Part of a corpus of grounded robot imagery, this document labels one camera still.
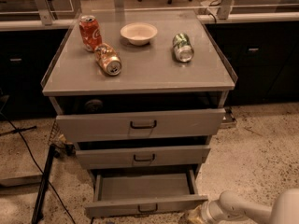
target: drawer handle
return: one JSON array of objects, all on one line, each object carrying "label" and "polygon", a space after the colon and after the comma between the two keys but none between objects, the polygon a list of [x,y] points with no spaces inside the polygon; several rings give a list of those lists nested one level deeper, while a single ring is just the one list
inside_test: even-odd
[{"label": "drawer handle", "polygon": [[138,212],[139,213],[154,213],[158,211],[158,204],[155,205],[154,209],[152,210],[141,210],[140,205],[138,206]]},{"label": "drawer handle", "polygon": [[134,123],[131,121],[130,126],[132,129],[141,130],[141,129],[153,129],[157,126],[157,120],[153,121],[152,125],[145,125],[145,126],[135,126]]},{"label": "drawer handle", "polygon": [[136,157],[136,154],[134,155],[134,161],[154,161],[156,159],[156,155],[153,154],[151,159],[146,159],[146,160],[139,160],[137,157]]}]

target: bowl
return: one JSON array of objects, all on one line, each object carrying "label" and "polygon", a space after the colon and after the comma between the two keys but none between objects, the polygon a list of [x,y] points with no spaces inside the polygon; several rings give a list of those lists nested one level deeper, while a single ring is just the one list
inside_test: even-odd
[{"label": "bowl", "polygon": [[157,33],[155,26],[142,22],[131,23],[121,28],[121,35],[136,46],[148,44]]}]

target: drawer front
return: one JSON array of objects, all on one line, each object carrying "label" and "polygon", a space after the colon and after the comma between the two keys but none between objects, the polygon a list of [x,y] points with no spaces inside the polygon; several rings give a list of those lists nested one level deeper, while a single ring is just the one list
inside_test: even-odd
[{"label": "drawer front", "polygon": [[206,161],[209,150],[204,145],[80,150],[76,154],[84,169],[107,169],[199,164]]},{"label": "drawer front", "polygon": [[149,215],[190,210],[206,200],[189,168],[157,175],[98,175],[94,202],[85,208],[89,217]]},{"label": "drawer front", "polygon": [[225,110],[58,116],[64,136],[71,142],[213,135]]}]

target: drawer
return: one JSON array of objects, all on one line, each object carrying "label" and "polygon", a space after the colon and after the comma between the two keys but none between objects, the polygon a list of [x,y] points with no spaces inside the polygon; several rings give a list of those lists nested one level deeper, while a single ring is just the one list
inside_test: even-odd
[{"label": "drawer", "polygon": [[149,215],[195,208],[207,200],[198,194],[191,168],[138,174],[98,175],[93,203],[85,206],[89,217]]},{"label": "drawer", "polygon": [[225,110],[179,110],[58,116],[68,141],[124,140],[216,134]]},{"label": "drawer", "polygon": [[93,146],[98,149],[78,150],[76,155],[84,169],[198,164],[206,161],[210,150],[203,141],[200,137],[127,140],[118,142],[117,147],[122,148],[113,148],[117,141],[108,141],[104,145],[109,147],[112,143],[111,148],[104,149],[101,148],[103,142],[95,142]]}]

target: gray cabinet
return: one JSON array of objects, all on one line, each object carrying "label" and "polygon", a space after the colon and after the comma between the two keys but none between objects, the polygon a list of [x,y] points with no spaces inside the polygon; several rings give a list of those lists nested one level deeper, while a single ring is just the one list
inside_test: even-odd
[{"label": "gray cabinet", "polygon": [[[192,209],[207,199],[195,179],[210,150],[235,84],[193,11],[95,14],[103,40],[123,69],[106,76],[84,50],[76,25],[44,87],[66,139],[91,175],[89,217],[145,215]],[[142,47],[120,36],[143,21],[158,35]],[[179,63],[172,38],[186,32],[194,57]],[[101,107],[86,104],[100,101]]]}]

